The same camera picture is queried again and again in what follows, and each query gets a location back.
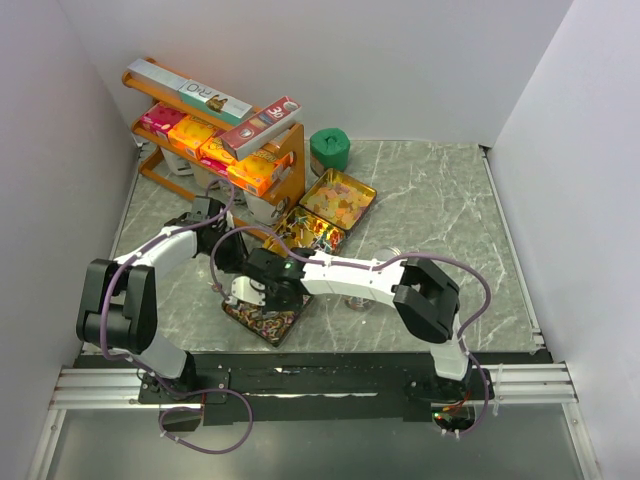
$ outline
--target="orange box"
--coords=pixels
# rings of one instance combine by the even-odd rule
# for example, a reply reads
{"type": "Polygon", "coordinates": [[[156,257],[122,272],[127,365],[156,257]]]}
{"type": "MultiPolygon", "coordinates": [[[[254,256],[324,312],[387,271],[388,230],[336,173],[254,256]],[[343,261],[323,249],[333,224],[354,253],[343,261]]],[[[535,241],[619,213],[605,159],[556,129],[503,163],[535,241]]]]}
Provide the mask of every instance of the orange box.
{"type": "Polygon", "coordinates": [[[210,123],[189,115],[169,131],[169,142],[187,155],[200,160],[200,147],[216,130],[218,129],[210,123]]]}
{"type": "Polygon", "coordinates": [[[272,153],[258,150],[241,162],[228,167],[227,174],[234,185],[261,197],[278,181],[292,161],[292,153],[278,160],[272,153]]]}
{"type": "Polygon", "coordinates": [[[200,147],[200,158],[207,157],[225,165],[234,165],[237,160],[222,146],[220,137],[211,137],[200,147]]]}

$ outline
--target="green cylinder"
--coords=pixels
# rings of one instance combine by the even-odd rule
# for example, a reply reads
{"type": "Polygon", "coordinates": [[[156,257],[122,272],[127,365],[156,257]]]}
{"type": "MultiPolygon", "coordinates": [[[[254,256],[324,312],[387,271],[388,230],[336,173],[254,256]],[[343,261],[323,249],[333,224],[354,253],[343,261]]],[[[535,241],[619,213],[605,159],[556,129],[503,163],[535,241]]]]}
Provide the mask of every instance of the green cylinder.
{"type": "Polygon", "coordinates": [[[351,142],[339,128],[325,128],[314,133],[310,141],[311,170],[320,176],[327,168],[344,172],[349,160],[351,142]]]}

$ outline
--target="baking tray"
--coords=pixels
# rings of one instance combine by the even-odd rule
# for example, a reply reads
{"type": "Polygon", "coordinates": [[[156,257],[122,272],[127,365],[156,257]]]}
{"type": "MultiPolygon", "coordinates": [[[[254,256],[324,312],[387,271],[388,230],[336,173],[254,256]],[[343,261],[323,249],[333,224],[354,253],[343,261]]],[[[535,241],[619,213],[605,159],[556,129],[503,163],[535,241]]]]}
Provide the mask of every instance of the baking tray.
{"type": "MultiPolygon", "coordinates": [[[[325,253],[337,253],[346,237],[341,228],[300,207],[294,207],[275,232],[291,249],[313,248],[325,253]]],[[[263,248],[286,257],[284,249],[273,238],[265,240],[263,248]]]]}
{"type": "Polygon", "coordinates": [[[343,229],[347,235],[371,207],[375,189],[335,168],[329,168],[300,199],[299,204],[343,229]]]}
{"type": "MultiPolygon", "coordinates": [[[[289,248],[315,248],[331,254],[338,253],[346,238],[344,230],[300,207],[294,207],[280,222],[275,232],[289,248]]],[[[263,248],[285,256],[280,244],[271,238],[265,241],[263,248]]],[[[305,295],[300,310],[289,312],[264,312],[262,307],[245,302],[238,302],[236,306],[223,302],[222,309],[260,338],[278,347],[289,335],[296,320],[311,300],[311,296],[305,295]]]]}

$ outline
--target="gray marble tabletop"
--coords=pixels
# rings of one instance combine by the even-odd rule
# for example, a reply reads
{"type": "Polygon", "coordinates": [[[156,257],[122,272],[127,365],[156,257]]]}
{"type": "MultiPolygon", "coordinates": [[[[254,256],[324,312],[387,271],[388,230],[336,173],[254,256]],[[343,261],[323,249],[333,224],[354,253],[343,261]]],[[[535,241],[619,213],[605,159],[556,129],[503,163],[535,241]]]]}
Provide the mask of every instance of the gray marble tabletop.
{"type": "MultiPolygon", "coordinates": [[[[166,165],[156,169],[171,175],[166,165]]],[[[532,351],[532,324],[518,281],[501,216],[474,145],[430,142],[355,141],[347,173],[371,185],[378,197],[346,241],[341,255],[369,259],[380,247],[439,253],[463,261],[489,281],[494,301],[468,330],[472,350],[532,351]]],[[[193,177],[172,180],[194,192],[193,177]]],[[[308,172],[307,187],[316,177],[308,172]]],[[[190,204],[153,181],[139,177],[117,254],[127,253],[160,230],[190,204]]],[[[242,207],[234,213],[250,220],[242,207]]],[[[248,238],[249,248],[258,246],[248,238]]],[[[227,317],[210,288],[208,257],[180,265],[158,288],[160,330],[191,351],[269,351],[264,340],[227,317]]],[[[461,319],[482,303],[483,291],[455,267],[444,270],[461,287],[461,319]]],[[[222,276],[223,283],[230,281],[222,276]]],[[[377,304],[364,313],[349,309],[337,295],[321,295],[303,312],[277,349],[285,352],[420,351],[424,342],[405,329],[392,308],[377,304]]]]}

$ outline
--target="white wall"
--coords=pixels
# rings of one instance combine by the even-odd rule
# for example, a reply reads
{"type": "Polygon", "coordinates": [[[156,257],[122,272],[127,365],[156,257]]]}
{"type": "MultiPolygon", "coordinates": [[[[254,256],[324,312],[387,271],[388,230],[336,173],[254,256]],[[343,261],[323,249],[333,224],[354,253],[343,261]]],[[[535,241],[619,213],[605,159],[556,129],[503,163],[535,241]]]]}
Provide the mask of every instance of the white wall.
{"type": "Polygon", "coordinates": [[[640,2],[575,0],[490,154],[607,479],[640,471],[640,2]]]}
{"type": "Polygon", "coordinates": [[[492,145],[571,0],[60,0],[125,118],[139,56],[266,106],[307,134],[492,145]]]}
{"type": "Polygon", "coordinates": [[[131,137],[56,2],[0,6],[0,477],[24,478],[87,263],[108,255],[131,137]]]}

